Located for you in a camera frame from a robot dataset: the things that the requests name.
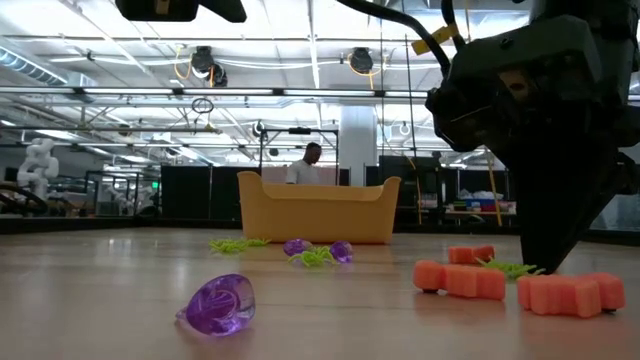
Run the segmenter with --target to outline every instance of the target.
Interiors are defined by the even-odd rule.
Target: yellow bin
[[[238,173],[242,228],[247,238],[312,243],[345,240],[388,244],[400,178],[383,186],[316,186],[262,183],[252,171]]]

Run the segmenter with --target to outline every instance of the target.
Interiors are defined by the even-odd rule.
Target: purple plastic toy
[[[247,327],[255,313],[251,282],[229,274],[204,284],[176,317],[203,334],[224,336]]]
[[[329,252],[340,264],[347,264],[353,260],[353,247],[348,241],[338,241],[331,245]]]
[[[313,245],[310,242],[302,239],[295,239],[284,243],[282,249],[287,256],[293,256],[302,254],[302,252],[311,249],[311,247],[313,247]]]

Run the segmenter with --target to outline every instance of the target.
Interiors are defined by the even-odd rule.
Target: ceiling
[[[401,9],[403,1],[376,0]],[[0,47],[5,44],[19,51],[30,61],[56,74],[83,74],[100,87],[208,87],[207,79],[189,72],[188,54],[196,46],[211,46],[216,61],[228,76],[229,88],[305,88],[351,90],[402,90],[424,92],[439,85],[441,75],[433,56],[416,56],[407,44],[417,36],[401,25],[380,22],[357,13],[334,0],[242,0],[248,20],[230,24],[200,8],[191,23],[146,23],[125,20],[111,0],[80,0],[73,5],[66,0],[0,0]],[[511,1],[469,1],[470,36],[480,38],[495,35],[526,24],[528,5]],[[427,30],[444,25],[439,1],[405,0],[404,10],[415,16]],[[463,36],[469,36],[465,10],[457,10]],[[354,47],[368,47],[375,66],[384,70],[369,78],[354,73],[342,60]],[[452,56],[453,46],[445,44]],[[0,67],[0,85],[42,86],[42,83]],[[190,97],[181,101],[161,97],[95,96],[93,103],[71,101],[63,96],[18,94],[4,96],[0,101],[0,118],[11,123],[35,126],[111,127],[129,124],[132,127],[183,129],[203,127],[207,122],[223,134],[191,134],[172,132],[169,141],[192,144],[197,156],[168,155],[169,161],[246,165],[257,159],[257,150],[240,151],[238,144],[257,144],[252,127],[258,121],[269,128],[295,126],[336,129],[341,108],[349,105],[336,99],[285,101],[270,98],[256,100],[249,108],[242,98],[213,98],[216,110],[198,118],[189,112]],[[127,101],[140,101],[133,107]],[[432,150],[447,150],[446,144],[433,132],[430,113],[422,105],[424,99],[389,101],[384,107],[380,99],[363,104],[374,106],[380,126],[379,148],[403,152],[415,135],[422,155]],[[407,133],[407,124],[414,122],[414,134]],[[133,133],[120,136],[110,132],[78,133],[76,138],[58,138],[61,142],[96,144],[139,144],[135,148],[94,146],[100,154],[133,154],[153,161],[167,159],[161,148],[142,147],[159,132]],[[327,144],[319,136],[299,136],[286,133],[270,144],[280,149],[278,157],[265,155],[273,164],[301,156],[295,147],[309,141]],[[229,145],[228,148],[197,148],[197,145]],[[325,147],[323,160],[335,161],[331,146]],[[453,160],[474,157],[449,153]]]

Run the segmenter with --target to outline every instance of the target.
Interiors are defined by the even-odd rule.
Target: man
[[[311,142],[307,144],[307,150],[304,152],[302,160],[292,163],[287,169],[287,184],[298,185],[318,185],[320,177],[318,171],[313,166],[320,160],[322,155],[322,147]]]

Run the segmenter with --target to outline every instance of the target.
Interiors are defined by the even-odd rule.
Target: floor
[[[286,262],[281,246],[209,254],[234,231],[122,229],[0,237],[0,352],[18,359],[567,359],[640,358],[640,248],[579,244],[561,272],[622,277],[628,307],[590,320],[540,317],[502,302],[424,295],[413,263],[453,244],[491,243],[517,262],[513,237],[397,235],[355,247],[351,266]],[[249,329],[202,339],[174,314],[207,280],[254,285]]]

